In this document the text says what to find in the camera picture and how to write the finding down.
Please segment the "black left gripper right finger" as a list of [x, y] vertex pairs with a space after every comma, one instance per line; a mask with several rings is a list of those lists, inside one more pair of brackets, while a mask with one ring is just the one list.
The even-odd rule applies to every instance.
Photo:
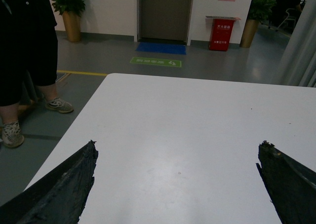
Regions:
[[263, 141], [257, 169], [283, 224], [316, 222], [316, 173]]

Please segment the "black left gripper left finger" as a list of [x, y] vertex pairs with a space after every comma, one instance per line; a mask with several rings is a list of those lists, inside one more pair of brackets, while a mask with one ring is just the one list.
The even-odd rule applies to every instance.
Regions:
[[76, 224], [94, 184], [98, 151], [85, 146], [0, 208], [2, 224]]

